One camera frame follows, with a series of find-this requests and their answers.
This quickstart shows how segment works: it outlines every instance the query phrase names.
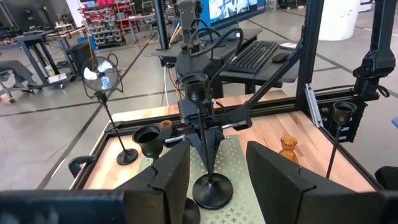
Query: keyboard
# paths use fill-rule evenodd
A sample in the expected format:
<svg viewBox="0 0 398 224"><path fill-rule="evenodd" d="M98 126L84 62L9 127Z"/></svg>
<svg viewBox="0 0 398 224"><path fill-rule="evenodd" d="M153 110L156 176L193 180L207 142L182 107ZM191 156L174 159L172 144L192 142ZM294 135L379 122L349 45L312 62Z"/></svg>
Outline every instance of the keyboard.
<svg viewBox="0 0 398 224"><path fill-rule="evenodd" d="M256 40L249 44L226 68L229 71L257 74L278 49L278 43Z"/></svg>

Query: round black base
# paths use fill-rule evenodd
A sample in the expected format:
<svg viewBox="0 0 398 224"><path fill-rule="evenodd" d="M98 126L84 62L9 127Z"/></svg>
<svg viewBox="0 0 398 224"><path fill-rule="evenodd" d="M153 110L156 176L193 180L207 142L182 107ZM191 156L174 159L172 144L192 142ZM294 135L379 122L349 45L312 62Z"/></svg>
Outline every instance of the round black base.
<svg viewBox="0 0 398 224"><path fill-rule="evenodd" d="M182 217L182 224L199 224L200 211L198 205L191 199L185 200L184 215Z"/></svg>
<svg viewBox="0 0 398 224"><path fill-rule="evenodd" d="M213 174L213 181L208 175L201 176L193 185L193 199L207 210L217 210L229 203L234 194L231 181L224 175Z"/></svg>
<svg viewBox="0 0 398 224"><path fill-rule="evenodd" d="M116 158L119 165L128 165L138 158L138 152L135 149L126 149L121 151Z"/></svg>

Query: white barrel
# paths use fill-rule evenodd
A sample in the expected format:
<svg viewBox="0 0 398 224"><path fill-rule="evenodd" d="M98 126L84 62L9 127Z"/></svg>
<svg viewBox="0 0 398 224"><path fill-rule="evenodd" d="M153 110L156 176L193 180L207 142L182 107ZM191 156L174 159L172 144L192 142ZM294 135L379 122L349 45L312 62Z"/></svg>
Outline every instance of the white barrel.
<svg viewBox="0 0 398 224"><path fill-rule="evenodd" d="M361 0L325 0L319 40L345 40L354 34Z"/></svg>

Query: black metal frame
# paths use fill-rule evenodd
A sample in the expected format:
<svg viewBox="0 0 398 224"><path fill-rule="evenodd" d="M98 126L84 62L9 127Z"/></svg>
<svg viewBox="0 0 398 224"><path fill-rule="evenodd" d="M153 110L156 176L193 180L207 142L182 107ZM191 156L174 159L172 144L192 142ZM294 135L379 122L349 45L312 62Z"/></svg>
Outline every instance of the black metal frame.
<svg viewBox="0 0 398 224"><path fill-rule="evenodd" d="M249 114L251 118L259 117L259 116L267 116L279 113L288 113L293 111L303 111L307 116L309 116L309 108L307 99L305 96L305 84L311 83L313 68L315 63L316 51L317 51L317 40L320 30L320 21L322 17L323 10L323 2L324 0L311 0L308 2L305 24L302 28L302 48L300 51L300 70L298 73L298 83L297 83L297 95L296 97L284 98L281 100L272 100L256 103L250 110ZM267 82L262 89L266 89L267 85L272 85L271 80ZM352 90L341 90L341 91L332 91L328 93L318 93L315 95L317 99L318 106L320 108L329 107L334 102L337 101L352 101L352 102L361 102L370 100L378 100L379 95L376 93L372 97L363 98L362 96L357 95ZM224 110L232 111L239 107L229 106L226 108L216 109L216 118L218 116L222 116L225 114ZM120 135L127 136L132 135L135 130L138 128L148 125L148 124L158 124L164 120L171 120L174 125L181 125L180 115L173 114L167 116L159 116L155 118L147 118L140 119L136 121L125 121L118 125L118 130ZM320 128L320 131L331 141L333 142L334 137L329 133L329 131L325 128ZM92 162L86 163L82 170L79 171L76 179L71 186L71 189L82 189L89 178L91 171L94 169L96 164L96 159L99 158L103 149L105 148L108 140L110 138L116 137L116 132L112 128L106 128L106 131L101 136L97 145L93 149L91 153ZM375 178L363 167L361 164L341 145L338 146L338 151L347 159L352 166L374 187L376 190L382 190L383 187L375 180Z"/></svg>

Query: wooden tabletop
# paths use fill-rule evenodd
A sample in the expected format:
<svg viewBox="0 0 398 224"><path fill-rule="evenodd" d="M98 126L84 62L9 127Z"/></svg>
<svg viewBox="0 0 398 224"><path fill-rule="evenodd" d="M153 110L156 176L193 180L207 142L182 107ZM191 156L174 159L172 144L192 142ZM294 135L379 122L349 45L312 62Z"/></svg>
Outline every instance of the wooden tabletop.
<svg viewBox="0 0 398 224"><path fill-rule="evenodd" d="M283 91L278 90L269 92L261 101L286 97ZM240 105L249 98L250 95L244 95L217 99L217 101L224 106L232 106ZM177 105L118 113L113 115L113 119L130 121L168 114L178 114ZM291 135L298 139L295 153L300 165L326 176L333 145L301 111L253 118L252 121L253 126L243 131L235 131L232 128L224 130L225 136L232 134L239 136L245 155L248 141L257 141L279 152L282 150L281 137ZM88 178L85 189L114 189L137 174L141 156L143 156L141 149L132 141L131 136L124 136L122 139L127 148L133 147L139 151L137 161L127 166L118 165L116 156L122 149L116 138L110 139ZM357 192L374 190L339 152L336 153L330 179Z"/></svg>
<svg viewBox="0 0 398 224"><path fill-rule="evenodd" d="M66 30L66 31L60 31L59 33L61 34L49 34L45 36L46 41L53 41L53 40L59 40L62 38L69 37L69 35L77 35L79 34L80 31L84 31L84 27L80 27L74 30Z"/></svg>

